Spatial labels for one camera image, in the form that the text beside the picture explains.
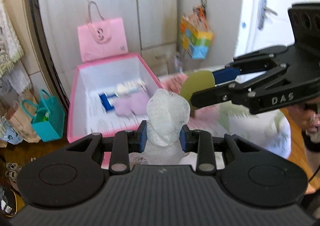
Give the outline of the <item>grey wooden wardrobe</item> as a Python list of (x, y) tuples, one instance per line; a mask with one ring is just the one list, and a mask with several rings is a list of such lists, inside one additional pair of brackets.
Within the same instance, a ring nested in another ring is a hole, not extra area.
[(156, 75), (166, 74), (176, 51), (177, 0), (38, 0), (44, 34), (62, 87), (71, 93), (81, 63), (79, 26), (86, 16), (97, 21), (122, 18), (129, 52), (139, 53)]

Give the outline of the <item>colourful paper gift bag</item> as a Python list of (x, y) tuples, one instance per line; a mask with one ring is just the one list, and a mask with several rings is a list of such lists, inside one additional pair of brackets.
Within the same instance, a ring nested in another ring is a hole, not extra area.
[(185, 16), (181, 17), (180, 32), (182, 48), (193, 60), (204, 60), (213, 41), (214, 33), (210, 29), (201, 31)]

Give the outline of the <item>pink cardboard box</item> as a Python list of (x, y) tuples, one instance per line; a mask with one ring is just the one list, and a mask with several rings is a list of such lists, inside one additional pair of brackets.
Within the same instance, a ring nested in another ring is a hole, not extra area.
[(98, 132), (112, 137), (116, 132), (136, 130), (146, 115), (119, 117), (107, 111), (101, 98), (111, 103), (118, 99), (117, 86), (141, 81), (149, 96), (161, 88), (161, 83), (137, 53), (83, 63), (76, 67), (68, 111), (67, 140), (73, 143)]

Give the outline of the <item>teal plastic basket bag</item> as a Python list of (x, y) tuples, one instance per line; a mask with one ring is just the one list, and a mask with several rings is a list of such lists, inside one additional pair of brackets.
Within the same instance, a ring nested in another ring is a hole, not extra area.
[(59, 140), (63, 137), (65, 112), (56, 96), (44, 89), (39, 95), (38, 104), (23, 100), (21, 107), (31, 118), (31, 126), (43, 142)]

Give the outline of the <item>cream knitted cardigan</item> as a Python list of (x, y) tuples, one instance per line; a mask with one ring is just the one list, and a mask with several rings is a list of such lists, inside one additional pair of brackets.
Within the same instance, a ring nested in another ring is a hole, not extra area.
[(15, 64), (24, 56), (10, 17), (1, 0), (1, 77), (14, 70)]

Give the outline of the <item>printed paper sheet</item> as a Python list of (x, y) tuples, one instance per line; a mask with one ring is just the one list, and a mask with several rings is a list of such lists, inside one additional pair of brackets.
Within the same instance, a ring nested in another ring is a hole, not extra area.
[[(118, 84), (110, 87), (104, 87), (104, 88), (92, 90), (87, 93), (86, 95), (86, 99), (87, 99), (86, 132), (88, 133), (100, 132), (105, 135), (110, 135), (113, 132), (136, 127), (140, 124), (141, 121), (146, 120), (148, 118), (147, 114), (132, 115), (130, 117), (120, 117), (116, 115), (115, 109), (109, 112), (106, 112), (104, 110), (103, 105), (101, 104), (101, 101), (99, 98), (99, 94), (101, 93), (105, 93), (107, 95), (115, 94), (114, 92), (117, 85)], [(147, 87), (145, 88), (145, 90), (140, 90), (140, 91), (146, 92), (150, 97), (150, 93), (148, 92)], [(115, 101), (117, 101), (122, 97), (117, 96), (117, 98), (113, 100), (113, 105)]]

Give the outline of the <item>green powder puff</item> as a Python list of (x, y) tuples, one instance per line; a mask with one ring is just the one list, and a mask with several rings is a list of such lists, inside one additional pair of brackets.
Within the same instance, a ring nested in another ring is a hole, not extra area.
[(197, 110), (198, 108), (191, 104), (193, 93), (212, 87), (215, 87), (213, 73), (209, 70), (199, 70), (189, 74), (188, 78), (181, 86), (180, 96), (187, 100), (191, 111)]

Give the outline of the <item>brown paper bag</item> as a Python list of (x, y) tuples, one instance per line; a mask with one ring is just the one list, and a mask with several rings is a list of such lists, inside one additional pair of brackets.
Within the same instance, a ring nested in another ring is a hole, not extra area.
[(33, 93), (30, 90), (26, 90), (17, 100), (13, 101), (5, 117), (24, 141), (28, 143), (38, 143), (41, 141), (41, 138), (31, 126), (31, 117), (29, 117), (21, 107), (22, 100), (30, 100), (32, 103), (37, 104)]

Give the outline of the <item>pink paper shopping bag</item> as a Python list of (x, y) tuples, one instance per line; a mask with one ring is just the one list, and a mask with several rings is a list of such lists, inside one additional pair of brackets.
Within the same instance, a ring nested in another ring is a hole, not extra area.
[(127, 39), (122, 18), (105, 18), (92, 21), (91, 6), (88, 2), (86, 24), (78, 27), (78, 41), (81, 60), (84, 63), (128, 54)]

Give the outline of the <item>pink fuzzy scrunchie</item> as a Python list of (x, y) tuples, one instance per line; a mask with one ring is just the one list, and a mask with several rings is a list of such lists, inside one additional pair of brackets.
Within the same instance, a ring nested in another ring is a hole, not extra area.
[(187, 79), (188, 76), (185, 74), (176, 74), (172, 77), (165, 79), (162, 82), (162, 87), (175, 94), (180, 94), (181, 87)]

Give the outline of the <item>white mesh bath pouf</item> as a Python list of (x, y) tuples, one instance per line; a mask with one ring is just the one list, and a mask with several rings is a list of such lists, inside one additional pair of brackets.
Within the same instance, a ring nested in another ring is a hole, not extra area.
[(157, 89), (146, 112), (145, 149), (129, 155), (130, 165), (177, 165), (186, 156), (180, 145), (180, 131), (189, 122), (188, 101), (171, 91)]

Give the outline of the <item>white tissue pack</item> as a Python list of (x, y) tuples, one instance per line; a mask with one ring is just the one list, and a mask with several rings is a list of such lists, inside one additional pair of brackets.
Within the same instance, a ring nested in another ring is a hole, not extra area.
[(129, 95), (135, 93), (140, 90), (145, 90), (146, 83), (142, 80), (133, 80), (124, 83), (120, 83), (116, 86), (115, 95), (118, 97), (122, 97), (125, 95)]

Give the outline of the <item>blue wet wipes pack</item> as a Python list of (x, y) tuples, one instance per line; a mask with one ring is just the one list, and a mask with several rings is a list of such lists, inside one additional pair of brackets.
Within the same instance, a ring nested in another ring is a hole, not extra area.
[(113, 111), (115, 109), (113, 105), (113, 100), (117, 98), (115, 94), (107, 95), (105, 93), (101, 93), (99, 94), (99, 98), (106, 112)]

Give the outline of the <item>floral table cloth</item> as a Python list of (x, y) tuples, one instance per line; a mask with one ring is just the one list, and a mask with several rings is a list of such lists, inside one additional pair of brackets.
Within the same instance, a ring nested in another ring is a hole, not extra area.
[(284, 159), (291, 154), (290, 125), (280, 110), (251, 115), (244, 106), (226, 101), (191, 112), (187, 126), (214, 137), (236, 134)]

